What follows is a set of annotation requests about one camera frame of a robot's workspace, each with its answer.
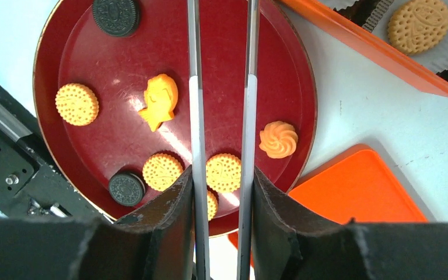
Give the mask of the orange compartment cookie box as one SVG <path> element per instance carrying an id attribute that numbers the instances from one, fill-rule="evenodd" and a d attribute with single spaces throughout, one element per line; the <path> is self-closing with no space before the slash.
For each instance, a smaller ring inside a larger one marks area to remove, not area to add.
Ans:
<path id="1" fill-rule="evenodd" d="M 387 38 L 387 21 L 390 15 L 381 20 L 371 33 L 319 1 L 282 3 L 413 88 L 448 97 L 448 81 L 438 76 L 430 66 L 421 65 L 390 45 Z"/>

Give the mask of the metal serving tongs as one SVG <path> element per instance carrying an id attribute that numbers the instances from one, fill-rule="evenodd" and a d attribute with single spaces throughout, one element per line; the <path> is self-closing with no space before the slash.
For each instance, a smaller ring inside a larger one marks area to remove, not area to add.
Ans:
<path id="1" fill-rule="evenodd" d="M 194 190 L 195 252 L 198 279 L 210 278 L 209 226 L 218 209 L 214 196 L 207 190 L 226 193 L 240 190 L 237 278 L 250 277 L 251 217 L 253 206 L 254 161 L 257 118 L 257 60 L 260 25 L 259 1 L 248 2 L 246 78 L 244 87 L 243 133 L 241 157 L 228 153 L 205 157 L 204 93 L 201 77 L 199 2 L 187 2 L 188 53 L 190 78 L 190 129 L 192 180 Z"/>

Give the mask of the orange box lid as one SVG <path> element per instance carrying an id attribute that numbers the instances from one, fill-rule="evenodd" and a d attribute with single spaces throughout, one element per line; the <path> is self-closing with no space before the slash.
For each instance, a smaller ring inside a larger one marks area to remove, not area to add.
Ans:
<path id="1" fill-rule="evenodd" d="M 382 157 L 354 145 L 310 172 L 288 195 L 334 222 L 426 223 L 427 217 Z"/>

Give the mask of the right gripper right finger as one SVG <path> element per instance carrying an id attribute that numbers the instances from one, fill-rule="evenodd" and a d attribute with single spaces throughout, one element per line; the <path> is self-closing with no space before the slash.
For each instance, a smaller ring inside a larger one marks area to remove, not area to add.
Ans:
<path id="1" fill-rule="evenodd" d="M 448 279 L 448 223 L 339 224 L 259 169 L 251 251 L 257 279 Z"/>

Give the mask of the dark red round plate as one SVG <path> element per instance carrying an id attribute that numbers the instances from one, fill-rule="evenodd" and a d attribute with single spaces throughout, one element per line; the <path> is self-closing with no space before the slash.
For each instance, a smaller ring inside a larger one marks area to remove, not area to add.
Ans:
<path id="1" fill-rule="evenodd" d="M 260 3 L 257 135 L 291 125 L 297 142 L 281 159 L 257 147 L 255 165 L 290 190 L 316 129 L 313 71 L 303 44 L 274 1 Z M 34 101 L 45 142 L 72 185 L 119 218 L 160 193 L 154 155 L 191 164 L 186 1 L 59 1 L 34 63 Z"/>

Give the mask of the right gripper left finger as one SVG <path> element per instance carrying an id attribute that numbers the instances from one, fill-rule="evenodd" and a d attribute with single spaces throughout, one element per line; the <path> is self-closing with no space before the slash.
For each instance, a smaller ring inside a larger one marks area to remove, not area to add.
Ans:
<path id="1" fill-rule="evenodd" d="M 0 218 L 0 279 L 191 279 L 191 175 L 115 223 Z"/>

